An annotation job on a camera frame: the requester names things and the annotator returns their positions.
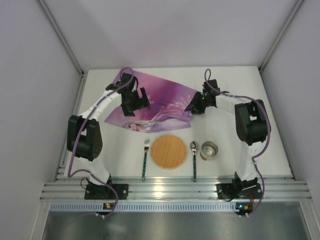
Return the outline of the purple printed placemat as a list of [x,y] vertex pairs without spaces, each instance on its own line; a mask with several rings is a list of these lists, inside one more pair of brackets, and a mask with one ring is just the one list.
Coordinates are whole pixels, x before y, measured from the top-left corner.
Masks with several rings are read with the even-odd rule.
[[145,88],[150,108],[124,116],[119,106],[109,114],[105,122],[142,133],[157,133],[191,127],[192,113],[185,111],[196,90],[164,78],[134,71],[139,86]]

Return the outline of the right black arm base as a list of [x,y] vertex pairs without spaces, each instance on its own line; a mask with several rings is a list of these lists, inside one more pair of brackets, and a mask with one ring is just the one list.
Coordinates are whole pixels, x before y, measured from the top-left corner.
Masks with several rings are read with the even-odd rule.
[[236,189],[232,183],[219,183],[216,185],[216,191],[218,199],[226,202],[239,199],[259,199],[263,193],[259,183],[253,188],[245,190]]

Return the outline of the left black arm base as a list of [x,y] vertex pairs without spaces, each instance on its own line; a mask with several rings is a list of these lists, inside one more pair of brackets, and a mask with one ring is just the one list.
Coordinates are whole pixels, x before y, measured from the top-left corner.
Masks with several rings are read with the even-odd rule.
[[[128,184],[113,184],[119,200],[126,200],[129,193]],[[115,193],[105,185],[88,184],[85,189],[85,200],[115,200]]]

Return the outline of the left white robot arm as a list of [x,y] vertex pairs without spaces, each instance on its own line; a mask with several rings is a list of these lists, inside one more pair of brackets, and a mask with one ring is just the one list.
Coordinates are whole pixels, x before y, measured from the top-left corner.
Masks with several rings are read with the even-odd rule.
[[111,174],[99,157],[103,149],[100,120],[105,120],[118,107],[125,117],[134,117],[135,111],[149,108],[146,90],[138,86],[134,71],[125,67],[119,72],[118,81],[108,85],[88,110],[69,118],[66,141],[66,148],[71,152],[69,178],[83,172],[89,174],[93,184],[111,187]]

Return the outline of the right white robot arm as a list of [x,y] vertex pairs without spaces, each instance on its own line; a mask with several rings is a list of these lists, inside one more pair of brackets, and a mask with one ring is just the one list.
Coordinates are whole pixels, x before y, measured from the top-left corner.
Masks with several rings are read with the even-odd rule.
[[261,156],[269,145],[271,124],[261,99],[233,95],[220,91],[217,81],[207,80],[201,92],[197,91],[184,109],[193,115],[202,115],[206,108],[225,110],[235,117],[235,130],[241,141],[240,160],[232,187],[237,194],[258,187],[256,158]]

